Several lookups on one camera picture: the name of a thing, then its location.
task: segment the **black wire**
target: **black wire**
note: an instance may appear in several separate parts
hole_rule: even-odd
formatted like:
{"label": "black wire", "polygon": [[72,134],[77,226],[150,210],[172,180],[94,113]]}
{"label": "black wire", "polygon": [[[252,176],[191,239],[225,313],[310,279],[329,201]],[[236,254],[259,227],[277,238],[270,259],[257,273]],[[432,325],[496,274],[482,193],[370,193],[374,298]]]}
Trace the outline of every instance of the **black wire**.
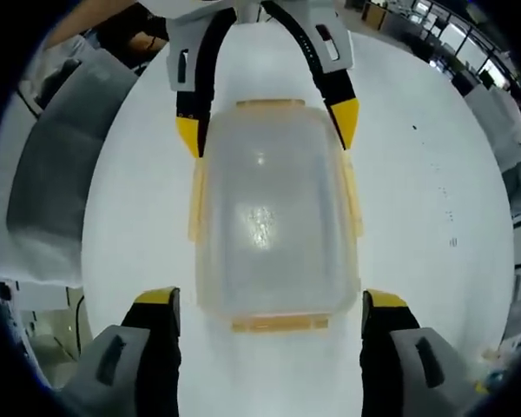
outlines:
{"label": "black wire", "polygon": [[58,346],[60,347],[60,349],[73,361],[73,362],[77,362],[76,358],[73,357],[73,354],[71,354],[70,352],[68,352],[68,349],[65,348],[65,346],[58,340],[57,337],[54,336],[54,340],[56,341],[56,343],[58,344]]}
{"label": "black wire", "polygon": [[76,307],[76,343],[77,343],[77,353],[81,356],[81,335],[79,335],[79,308],[81,307],[81,303],[85,300],[85,295],[81,296],[81,299],[77,302]]}
{"label": "black wire", "polygon": [[17,96],[19,98],[21,98],[23,100],[23,102],[25,103],[25,107],[27,107],[27,109],[29,110],[29,112],[36,118],[38,119],[40,117],[40,115],[38,113],[36,113],[33,108],[31,106],[29,106],[29,103],[27,103],[27,99],[25,98],[25,96],[21,93],[21,90],[19,88],[16,89],[16,93],[17,93]]}
{"label": "black wire", "polygon": [[153,45],[155,44],[155,40],[156,40],[156,36],[153,36],[153,41],[150,43],[150,45],[147,47],[147,52],[150,51],[150,49],[153,47]]}

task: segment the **plastic food container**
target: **plastic food container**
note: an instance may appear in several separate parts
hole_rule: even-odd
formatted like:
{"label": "plastic food container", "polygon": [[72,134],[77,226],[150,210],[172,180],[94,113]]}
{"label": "plastic food container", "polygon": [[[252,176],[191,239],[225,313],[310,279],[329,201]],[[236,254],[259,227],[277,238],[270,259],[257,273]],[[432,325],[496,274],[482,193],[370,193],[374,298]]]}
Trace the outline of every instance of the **plastic food container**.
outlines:
{"label": "plastic food container", "polygon": [[359,292],[339,138],[292,101],[215,115],[201,163],[200,305],[234,331],[324,328]]}

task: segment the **window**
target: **window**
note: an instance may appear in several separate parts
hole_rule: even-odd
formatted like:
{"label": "window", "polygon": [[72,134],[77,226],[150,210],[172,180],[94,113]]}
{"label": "window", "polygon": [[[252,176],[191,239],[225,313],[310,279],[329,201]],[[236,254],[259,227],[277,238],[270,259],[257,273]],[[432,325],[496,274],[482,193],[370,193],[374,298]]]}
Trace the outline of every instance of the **window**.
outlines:
{"label": "window", "polygon": [[423,24],[423,28],[426,30],[430,30],[436,21],[436,15],[434,13],[429,13],[425,19],[425,23]]}
{"label": "window", "polygon": [[482,47],[484,50],[492,50],[493,45],[490,43],[488,39],[482,36],[477,30],[473,30],[471,33],[471,37],[473,37],[478,45]]}
{"label": "window", "polygon": [[458,50],[461,43],[465,39],[465,32],[453,23],[448,23],[445,27],[442,35],[440,35],[440,41],[447,43],[453,50]]}
{"label": "window", "polygon": [[486,61],[485,66],[479,71],[479,74],[483,71],[488,71],[494,83],[500,88],[503,89],[507,86],[508,81],[502,74],[502,71],[498,69],[498,67],[489,59]]}
{"label": "window", "polygon": [[478,45],[469,36],[458,52],[458,60],[469,69],[478,71],[486,61],[486,52],[478,47]]}
{"label": "window", "polygon": [[435,36],[435,37],[438,37],[440,36],[440,32],[442,31],[442,29],[440,29],[438,26],[434,26],[432,29],[431,29],[431,33]]}
{"label": "window", "polygon": [[450,16],[450,23],[457,26],[464,34],[469,32],[469,24],[465,20],[461,20],[455,16]]}
{"label": "window", "polygon": [[411,15],[411,17],[409,17],[409,20],[416,24],[420,24],[423,21],[423,18],[421,16]]}

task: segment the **transparent plastic box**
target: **transparent plastic box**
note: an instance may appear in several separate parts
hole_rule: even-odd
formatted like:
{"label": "transparent plastic box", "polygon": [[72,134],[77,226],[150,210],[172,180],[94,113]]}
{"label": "transparent plastic box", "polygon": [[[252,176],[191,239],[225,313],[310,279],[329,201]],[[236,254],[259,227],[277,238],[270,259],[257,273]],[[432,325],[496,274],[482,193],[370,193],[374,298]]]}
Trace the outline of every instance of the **transparent plastic box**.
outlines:
{"label": "transparent plastic box", "polygon": [[359,279],[342,152],[328,114],[301,104],[212,118],[196,242],[205,310],[236,331],[289,330],[325,327],[351,307]]}

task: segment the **white tabletop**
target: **white tabletop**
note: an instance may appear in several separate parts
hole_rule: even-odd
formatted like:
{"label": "white tabletop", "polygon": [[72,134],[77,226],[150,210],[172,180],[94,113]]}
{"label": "white tabletop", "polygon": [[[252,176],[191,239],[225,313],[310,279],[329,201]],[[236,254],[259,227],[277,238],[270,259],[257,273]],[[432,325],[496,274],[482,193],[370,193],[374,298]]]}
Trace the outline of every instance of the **white tabletop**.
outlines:
{"label": "white tabletop", "polygon": [[[445,77],[381,41],[351,38],[362,286],[403,297],[422,326],[474,361],[499,343],[511,298],[511,218],[498,166]],[[96,165],[82,242],[92,333],[120,323],[142,291],[176,285],[182,416],[360,415],[360,302],[328,330],[272,335],[231,334],[196,306],[187,238],[195,161],[176,133],[167,54],[129,93]],[[324,108],[299,47],[272,22],[229,31],[215,94],[214,112],[254,98]]]}

